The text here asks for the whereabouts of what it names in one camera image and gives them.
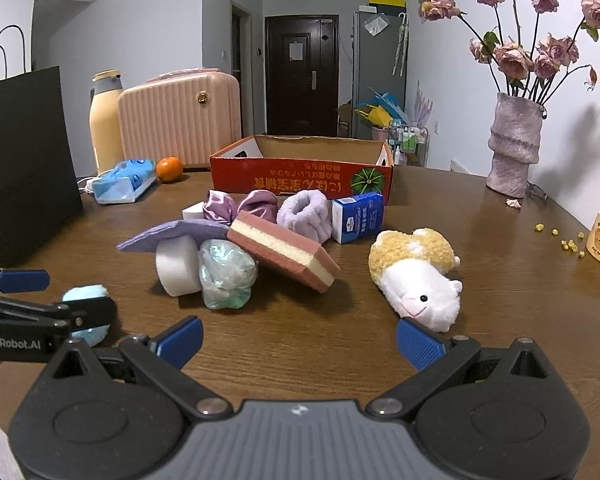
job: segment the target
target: green pumpkin graphic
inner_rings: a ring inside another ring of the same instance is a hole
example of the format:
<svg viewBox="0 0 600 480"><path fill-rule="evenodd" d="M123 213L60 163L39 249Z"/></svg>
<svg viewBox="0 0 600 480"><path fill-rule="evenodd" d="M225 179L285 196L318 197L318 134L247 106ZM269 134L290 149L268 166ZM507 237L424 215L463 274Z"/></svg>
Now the green pumpkin graphic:
<svg viewBox="0 0 600 480"><path fill-rule="evenodd" d="M382 193L384 190L384 175L376 168L364 168L351 179L351 189L354 195L365 193Z"/></svg>

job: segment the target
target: purple satin scrunchie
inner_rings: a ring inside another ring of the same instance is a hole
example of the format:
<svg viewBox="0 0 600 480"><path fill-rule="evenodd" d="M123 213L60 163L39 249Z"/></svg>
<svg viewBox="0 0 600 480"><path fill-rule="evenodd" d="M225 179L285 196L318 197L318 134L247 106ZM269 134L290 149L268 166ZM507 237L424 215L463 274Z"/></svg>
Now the purple satin scrunchie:
<svg viewBox="0 0 600 480"><path fill-rule="evenodd" d="M278 215L278 198L266 189L256 189L236 206L234 199L228 193L211 190L206 196L202 211L206 220L225 225L231 225L240 211L247 211L275 224Z"/></svg>

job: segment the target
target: scrunchie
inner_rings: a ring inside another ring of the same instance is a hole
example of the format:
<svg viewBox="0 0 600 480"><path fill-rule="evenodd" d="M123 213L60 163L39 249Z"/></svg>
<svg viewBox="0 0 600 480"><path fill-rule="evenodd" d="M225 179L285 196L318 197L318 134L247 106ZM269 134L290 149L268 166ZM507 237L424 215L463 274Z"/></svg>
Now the scrunchie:
<svg viewBox="0 0 600 480"><path fill-rule="evenodd" d="M331 237L329 201L317 189L304 190L285 200L278 224L319 244Z"/></svg>
<svg viewBox="0 0 600 480"><path fill-rule="evenodd" d="M247 211L275 224L278 198L266 189L256 189L237 206L228 193L211 190L206 196L202 211L206 220L225 225L231 225L240 211Z"/></svg>

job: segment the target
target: door frame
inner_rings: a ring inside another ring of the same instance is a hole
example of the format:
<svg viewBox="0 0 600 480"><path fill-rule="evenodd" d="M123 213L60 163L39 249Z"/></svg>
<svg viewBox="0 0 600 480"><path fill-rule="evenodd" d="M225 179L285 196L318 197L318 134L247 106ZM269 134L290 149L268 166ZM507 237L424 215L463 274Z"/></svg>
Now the door frame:
<svg viewBox="0 0 600 480"><path fill-rule="evenodd" d="M275 20L306 20L306 19L314 19L314 20L333 20L334 27L333 32L335 34L335 38L333 41L333 49L334 49L334 81L335 81L335 92L336 92L336 108L338 107L338 99L340 97L340 15L339 14L280 14L277 16L265 16L264 18L264 49L265 49L265 110L266 113L266 121L267 121L267 130L269 129L269 125L271 124L270 114L271 114L271 106L269 103L270 97L270 55L269 55L269 40L270 40L270 30L269 23ZM336 124L334 126L336 128L336 136L338 131L338 121L336 119Z"/></svg>
<svg viewBox="0 0 600 480"><path fill-rule="evenodd" d="M253 31L251 13L244 7L231 0L231 36L233 35L234 14L240 16L240 113L242 114L242 136L252 136L254 133L253 109ZM234 42L231 42L229 60L232 63Z"/></svg>

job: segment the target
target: gray ceramic vase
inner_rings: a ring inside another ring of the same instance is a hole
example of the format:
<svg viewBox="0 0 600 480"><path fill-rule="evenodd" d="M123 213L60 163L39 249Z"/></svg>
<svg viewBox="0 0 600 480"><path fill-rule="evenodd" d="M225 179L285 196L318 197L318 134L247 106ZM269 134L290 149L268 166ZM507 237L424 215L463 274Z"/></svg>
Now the gray ceramic vase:
<svg viewBox="0 0 600 480"><path fill-rule="evenodd" d="M487 186L512 198L526 192L529 165L540 160L542 108L522 97L498 94L489 147L493 150Z"/></svg>

